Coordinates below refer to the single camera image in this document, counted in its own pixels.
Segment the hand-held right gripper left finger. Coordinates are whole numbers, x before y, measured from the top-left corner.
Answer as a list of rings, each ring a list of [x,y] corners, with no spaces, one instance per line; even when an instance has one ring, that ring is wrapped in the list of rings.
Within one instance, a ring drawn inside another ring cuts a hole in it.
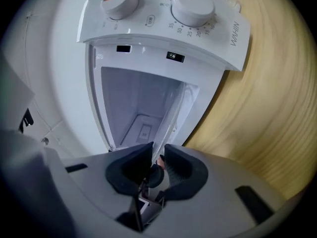
[[[147,238],[138,194],[151,158],[148,143],[62,160],[31,137],[1,133],[1,177],[51,238]]]

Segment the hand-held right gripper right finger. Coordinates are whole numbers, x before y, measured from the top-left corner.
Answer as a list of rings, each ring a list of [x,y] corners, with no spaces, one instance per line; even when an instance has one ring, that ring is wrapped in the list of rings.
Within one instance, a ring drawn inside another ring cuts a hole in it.
[[[299,202],[227,158],[166,145],[165,163],[183,179],[165,191],[163,210],[146,228],[148,237],[264,238]]]

